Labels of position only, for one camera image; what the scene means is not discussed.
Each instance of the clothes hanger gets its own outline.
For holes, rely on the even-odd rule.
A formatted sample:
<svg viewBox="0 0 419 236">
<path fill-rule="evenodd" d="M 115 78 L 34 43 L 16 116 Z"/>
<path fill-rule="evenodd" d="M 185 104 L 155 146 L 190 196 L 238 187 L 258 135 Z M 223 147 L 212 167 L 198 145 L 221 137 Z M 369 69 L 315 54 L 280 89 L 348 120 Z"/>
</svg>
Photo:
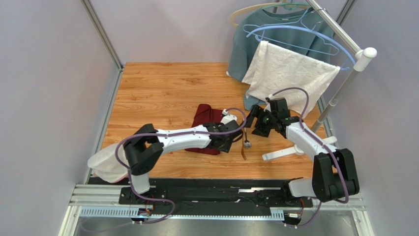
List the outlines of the clothes hanger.
<svg viewBox="0 0 419 236">
<path fill-rule="evenodd" d="M 297 8 L 307 9 L 307 8 L 311 7 L 310 4 L 303 3 L 303 2 L 293 3 L 293 0 L 291 0 L 291 2 L 282 2 L 282 3 L 277 3 L 277 4 L 274 4 L 274 5 L 270 5 L 270 6 L 263 6 L 262 10 L 265 10 L 265 9 L 268 9 L 268 8 L 271 8 L 271 7 L 278 7 L 278 6 L 283 6 L 286 10 L 294 10 L 294 9 L 297 9 Z"/>
<path fill-rule="evenodd" d="M 305 50 L 309 50 L 309 51 L 313 51 L 313 52 L 317 52 L 317 53 L 323 53 L 323 54 L 327 54 L 327 55 L 331 55 L 331 56 L 335 56 L 339 53 L 339 51 L 335 54 L 325 53 L 325 52 L 321 52 L 321 51 L 317 51 L 317 50 L 312 50 L 312 49 L 296 46 L 296 45 L 293 45 L 293 44 L 284 43 L 284 42 L 277 41 L 277 40 L 274 40 L 274 39 L 271 39 L 271 38 L 268 38 L 268 37 L 264 37 L 265 30 L 269 30 L 269 29 L 293 29 L 293 30 L 300 30 L 300 31 L 313 33 L 316 36 L 318 36 L 319 38 L 321 38 L 323 40 L 323 42 L 325 42 L 325 40 L 327 40 L 327 41 L 332 43 L 332 44 L 329 44 L 329 43 L 325 42 L 325 44 L 331 45 L 334 48 L 336 48 L 336 47 L 339 48 L 340 50 L 342 50 L 348 56 L 348 59 L 342 64 L 340 70 L 349 70 L 350 69 L 349 67 L 343 67 L 348 62 L 348 60 L 350 60 L 355 65 L 354 58 L 348 52 L 348 50 L 346 50 L 342 45 L 340 45 L 338 42 L 336 42 L 332 38 L 329 38 L 326 35 L 324 35 L 322 33 L 319 33 L 317 31 L 313 31 L 311 29 L 306 29 L 306 28 L 302 28 L 302 27 L 298 27 L 298 26 L 286 26 L 286 25 L 265 26 L 265 27 L 260 27 L 260 28 L 254 29 L 253 31 L 249 32 L 249 34 L 246 37 L 249 37 L 251 35 L 255 35 L 255 38 L 258 41 L 262 41 L 265 38 L 265 39 L 275 41 L 275 42 L 278 42 L 278 43 L 282 43 L 282 44 L 285 44 L 285 45 L 289 45 L 289 46 L 292 46 L 292 47 L 297 47 L 297 48 L 301 48 L 301 49 L 305 49 Z M 258 31 L 261 31 L 261 30 L 263 30 L 262 35 L 255 34 L 255 32 L 258 32 Z"/>
<path fill-rule="evenodd" d="M 284 5 L 296 5 L 297 3 L 292 3 L 292 1 L 291 1 L 291 3 L 289 3 L 289 2 L 285 2 L 286 0 L 282 0 L 282 3 L 281 4 L 283 4 L 282 6 L 284 6 Z M 237 10 L 237 11 L 235 11 L 235 12 L 233 12 L 232 14 L 231 14 L 231 17 L 230 17 L 230 24 L 234 27 L 234 28 L 237 28 L 237 26 L 239 26 L 235 21 L 234 21 L 234 19 L 238 16 L 238 15 L 240 15 L 240 14 L 242 14 L 242 13 L 245 13 L 245 12 L 248 12 L 248 11 L 252 11 L 252 10 L 256 10 L 256 9 L 259 9 L 259 8 L 261 8 L 261 7 L 266 7 L 266 8 L 269 8 L 270 6 L 272 6 L 272 7 L 274 7 L 274 6 L 278 6 L 278 4 L 279 3 L 275 3 L 275 2 L 272 2 L 272 3 L 263 3 L 263 4 L 258 4 L 258 5 L 254 5 L 254 6 L 248 6 L 248 7 L 245 7 L 245 8 L 243 8 L 243 9 L 240 9 L 240 10 Z M 300 3 L 301 5 L 298 5 L 298 8 L 302 8 L 302 9 L 307 9 L 307 8 L 309 8 L 310 7 L 310 5 L 308 5 L 308 4 L 306 4 L 306 3 Z"/>
<path fill-rule="evenodd" d="M 326 54 L 326 55 L 330 55 L 330 56 L 337 55 L 339 53 L 339 51 L 340 51 L 339 49 L 341 49 L 348 56 L 348 59 L 342 64 L 341 70 L 349 70 L 350 69 L 349 67 L 343 67 L 343 66 L 348 62 L 348 60 L 350 60 L 355 65 L 355 60 L 352 57 L 352 55 L 348 52 L 348 50 L 346 50 L 344 47 L 342 47 L 342 45 L 340 45 L 334 39 L 329 38 L 329 37 L 327 37 L 326 35 L 324 35 L 322 33 L 319 33 L 317 31 L 314 31 L 314 29 L 317 27 L 317 24 L 315 24 L 315 26 L 312 29 L 310 29 L 309 27 L 307 27 L 304 24 L 304 22 L 302 21 L 303 18 L 304 18 L 304 16 L 307 14 L 307 12 L 308 12 L 308 9 L 295 22 L 280 23 L 280 24 L 269 24 L 269 25 L 262 25 L 262 26 L 258 26 L 258 25 L 244 25 L 243 26 L 243 30 L 246 33 L 248 33 L 246 37 L 250 37 L 251 35 L 255 35 L 256 40 L 258 40 L 259 42 L 262 41 L 265 38 L 267 40 L 271 40 L 271 41 L 278 42 L 278 43 L 281 43 L 281 44 L 285 44 L 285 45 L 289 45 L 289 46 L 292 46 L 292 47 L 301 48 L 301 49 L 305 49 L 305 50 L 309 50 L 309 51 L 313 51 L 313 52 L 317 52 L 317 53 L 322 53 L 322 54 Z M 300 23 L 303 27 L 289 26 L 288 25 L 288 24 L 293 24 L 293 23 Z M 252 30 L 252 31 L 247 31 L 246 30 L 246 27 L 248 27 L 248 26 L 257 27 L 257 28 L 254 29 L 254 30 Z M 264 37 L 265 31 L 266 30 L 270 30 L 270 29 L 294 29 L 294 30 L 300 30 L 300 31 L 305 31 L 305 32 L 312 33 L 312 34 L 318 36 L 319 38 L 321 38 L 323 40 L 324 44 L 330 45 L 334 49 L 336 49 L 337 52 L 336 53 L 321 52 L 321 51 L 317 51 L 317 50 L 313 50 L 313 49 L 309 49 L 309 48 L 304 48 L 304 47 L 300 47 L 300 46 L 289 44 L 289 43 L 284 43 L 284 42 L 281 42 L 281 41 L 278 41 L 278 40 L 274 40 L 274 39 L 271 39 L 271 38 L 268 38 L 268 37 Z M 256 34 L 256 32 L 258 32 L 258 31 L 262 31 L 262 35 Z"/>
</svg>

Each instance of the beige hanger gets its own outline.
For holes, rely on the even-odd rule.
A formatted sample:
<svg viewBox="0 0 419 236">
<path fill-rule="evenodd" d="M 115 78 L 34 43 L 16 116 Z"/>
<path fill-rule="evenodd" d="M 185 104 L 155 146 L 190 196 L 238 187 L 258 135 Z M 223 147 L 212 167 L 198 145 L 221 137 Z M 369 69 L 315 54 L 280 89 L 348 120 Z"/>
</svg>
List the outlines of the beige hanger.
<svg viewBox="0 0 419 236">
<path fill-rule="evenodd" d="M 236 22 L 234 22 L 234 19 L 235 19 L 238 15 L 240 15 L 240 14 L 242 14 L 242 13 L 244 13 L 244 12 L 248 12 L 248 11 L 256 10 L 256 9 L 258 9 L 258 8 L 260 8 L 260 7 L 269 6 L 269 5 L 275 5 L 275 4 L 278 4 L 278 3 L 286 3 L 286 2 L 287 2 L 287 0 L 282 0 L 281 2 L 263 3 L 263 4 L 254 5 L 254 6 L 248 6 L 248 7 L 245 7 L 245 8 L 243 8 L 243 9 L 237 10 L 237 11 L 235 11 L 235 12 L 233 12 L 233 13 L 231 14 L 231 17 L 230 17 L 230 24 L 231 24 L 234 28 L 237 28 L 237 26 L 239 26 L 239 25 L 238 25 Z M 298 8 L 307 9 L 308 7 L 307 7 L 307 6 L 304 6 L 304 5 L 301 5 L 301 6 L 299 6 Z"/>
</svg>

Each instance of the white towel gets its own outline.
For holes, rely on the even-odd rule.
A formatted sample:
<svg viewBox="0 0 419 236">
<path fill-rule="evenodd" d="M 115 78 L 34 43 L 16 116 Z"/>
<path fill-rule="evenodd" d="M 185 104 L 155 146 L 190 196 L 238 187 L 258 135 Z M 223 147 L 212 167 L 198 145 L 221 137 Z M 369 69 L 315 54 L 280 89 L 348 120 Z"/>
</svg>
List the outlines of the white towel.
<svg viewBox="0 0 419 236">
<path fill-rule="evenodd" d="M 299 87 L 306 90 L 309 103 L 305 117 L 339 70 L 339 66 L 261 41 L 242 82 L 250 84 L 247 98 L 253 96 L 263 101 L 269 94 L 281 89 Z M 288 90 L 275 97 L 286 98 L 288 108 L 301 114 L 306 99 L 302 91 Z"/>
<path fill-rule="evenodd" d="M 118 182 L 127 176 L 126 168 L 115 157 L 117 145 L 111 144 L 105 147 L 88 160 L 88 166 L 93 169 L 93 173 L 109 183 Z M 118 150 L 118 156 L 128 165 L 123 148 Z"/>
</svg>

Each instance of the blue hanger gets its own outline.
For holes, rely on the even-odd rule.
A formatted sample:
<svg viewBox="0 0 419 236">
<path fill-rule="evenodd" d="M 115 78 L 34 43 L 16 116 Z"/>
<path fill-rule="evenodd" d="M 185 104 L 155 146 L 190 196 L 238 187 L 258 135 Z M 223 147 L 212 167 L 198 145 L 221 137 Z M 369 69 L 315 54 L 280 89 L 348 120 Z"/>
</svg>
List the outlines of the blue hanger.
<svg viewBox="0 0 419 236">
<path fill-rule="evenodd" d="M 337 55 L 339 53 L 339 49 L 341 49 L 348 56 L 348 59 L 342 64 L 341 70 L 349 70 L 350 69 L 349 67 L 343 68 L 343 66 L 348 62 L 348 60 L 350 60 L 355 65 L 355 60 L 352 57 L 352 55 L 348 52 L 348 50 L 346 50 L 344 47 L 342 47 L 342 45 L 340 45 L 334 39 L 329 38 L 329 37 L 327 37 L 326 35 L 324 35 L 322 33 L 319 33 L 317 31 L 314 31 L 314 29 L 316 28 L 317 24 L 312 29 L 308 28 L 302 22 L 302 19 L 306 15 L 307 11 L 308 11 L 308 9 L 295 22 L 280 23 L 280 24 L 265 24 L 265 25 L 262 25 L 262 26 L 258 26 L 258 25 L 244 25 L 243 26 L 243 30 L 246 33 L 248 33 L 246 37 L 249 37 L 251 35 L 255 35 L 256 40 L 258 40 L 259 42 L 262 41 L 265 38 L 265 39 L 268 39 L 268 40 L 271 40 L 271 41 L 274 41 L 274 42 L 278 42 L 278 43 L 281 43 L 281 44 L 285 44 L 285 45 L 289 45 L 289 46 L 292 46 L 292 47 L 301 48 L 301 49 L 305 49 L 305 50 L 309 50 L 309 51 L 313 51 L 313 52 L 317 52 L 317 53 L 322 53 L 322 54 L 326 54 L 326 55 L 330 55 L 330 56 Z M 293 23 L 301 23 L 304 27 L 288 26 L 288 24 L 293 24 Z M 247 31 L 245 29 L 245 27 L 248 27 L 248 26 L 257 27 L 257 29 L 254 29 L 252 31 Z M 305 31 L 305 32 L 309 32 L 309 33 L 315 34 L 316 36 L 318 36 L 319 38 L 321 38 L 323 40 L 324 44 L 332 46 L 333 48 L 335 48 L 337 50 L 337 52 L 334 53 L 334 54 L 332 54 L 332 53 L 326 53 L 326 52 L 321 52 L 321 51 L 317 51 L 317 50 L 313 50 L 313 49 L 309 49 L 309 48 L 304 48 L 304 47 L 300 47 L 300 46 L 289 44 L 289 43 L 284 43 L 284 42 L 277 41 L 277 40 L 274 40 L 274 39 L 271 39 L 271 38 L 268 38 L 268 37 L 264 37 L 265 30 L 269 30 L 269 29 L 294 29 L 294 30 L 300 30 L 300 31 Z M 261 30 L 263 30 L 262 35 L 259 35 L 259 34 L 256 34 L 255 33 L 255 32 L 258 32 L 258 31 L 261 31 Z"/>
</svg>

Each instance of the clothing rack stand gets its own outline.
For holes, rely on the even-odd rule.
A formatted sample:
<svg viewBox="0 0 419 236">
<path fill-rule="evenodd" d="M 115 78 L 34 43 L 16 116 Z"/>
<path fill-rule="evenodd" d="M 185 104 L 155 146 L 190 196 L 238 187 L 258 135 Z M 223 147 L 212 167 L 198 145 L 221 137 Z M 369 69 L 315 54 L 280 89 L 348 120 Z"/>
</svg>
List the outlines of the clothing rack stand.
<svg viewBox="0 0 419 236">
<path fill-rule="evenodd" d="M 335 93 L 333 98 L 329 101 L 328 105 L 322 111 L 320 116 L 317 118 L 314 125 L 310 128 L 313 132 L 316 132 L 320 126 L 325 122 L 329 113 L 333 110 L 336 104 L 339 102 L 342 95 L 348 90 L 349 85 L 354 81 L 360 72 L 362 72 L 370 61 L 376 57 L 377 50 L 375 48 L 361 49 L 358 44 L 342 29 L 342 27 L 326 12 L 325 8 L 322 8 L 315 0 L 306 0 L 308 4 L 316 11 L 323 20 L 330 26 L 330 28 L 338 35 L 343 42 L 351 49 L 355 54 L 355 58 L 358 59 L 354 65 L 354 69 L 345 79 L 343 84 L 340 86 L 338 91 Z"/>
<path fill-rule="evenodd" d="M 308 4 L 311 5 L 314 11 L 317 12 L 323 18 L 323 20 L 330 26 L 330 28 L 336 33 L 336 35 L 338 35 L 343 40 L 343 42 L 351 49 L 351 51 L 355 54 L 355 58 L 357 59 L 357 62 L 355 63 L 351 73 L 345 79 L 343 84 L 334 94 L 333 98 L 329 101 L 328 105 L 317 118 L 316 122 L 310 128 L 313 132 L 316 132 L 320 128 L 320 126 L 325 122 L 326 118 L 334 109 L 339 100 L 342 98 L 343 94 L 345 94 L 345 92 L 348 90 L 349 86 L 354 81 L 354 79 L 367 67 L 371 60 L 374 57 L 376 57 L 377 50 L 375 48 L 361 49 L 358 46 L 358 44 L 356 44 L 355 41 L 342 29 L 342 27 L 328 14 L 325 8 L 322 8 L 315 0 L 306 1 Z M 329 144 L 335 143 L 336 138 L 332 136 L 324 139 L 324 142 Z M 297 145 L 294 145 L 290 148 L 263 154 L 262 157 L 265 161 L 270 161 L 289 154 L 303 155 L 304 152 L 302 152 L 302 150 L 299 149 Z"/>
</svg>

